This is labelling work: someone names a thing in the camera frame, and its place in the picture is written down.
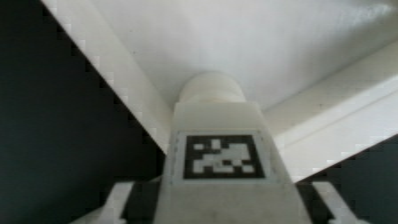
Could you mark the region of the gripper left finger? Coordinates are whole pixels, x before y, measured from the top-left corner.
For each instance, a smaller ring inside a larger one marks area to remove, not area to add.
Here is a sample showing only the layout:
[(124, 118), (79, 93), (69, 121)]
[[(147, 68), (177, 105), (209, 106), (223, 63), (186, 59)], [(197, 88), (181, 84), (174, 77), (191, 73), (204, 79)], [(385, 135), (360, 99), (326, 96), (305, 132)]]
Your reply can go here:
[(103, 206), (69, 224), (152, 224), (159, 180), (117, 182)]

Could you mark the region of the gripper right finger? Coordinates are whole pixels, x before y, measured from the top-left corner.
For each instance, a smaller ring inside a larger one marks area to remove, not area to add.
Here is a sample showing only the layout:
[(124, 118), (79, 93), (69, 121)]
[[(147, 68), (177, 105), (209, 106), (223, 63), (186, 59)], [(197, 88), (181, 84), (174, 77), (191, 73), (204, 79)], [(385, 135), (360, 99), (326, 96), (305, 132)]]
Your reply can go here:
[(296, 188), (310, 224), (371, 224), (357, 217), (328, 181), (300, 182)]

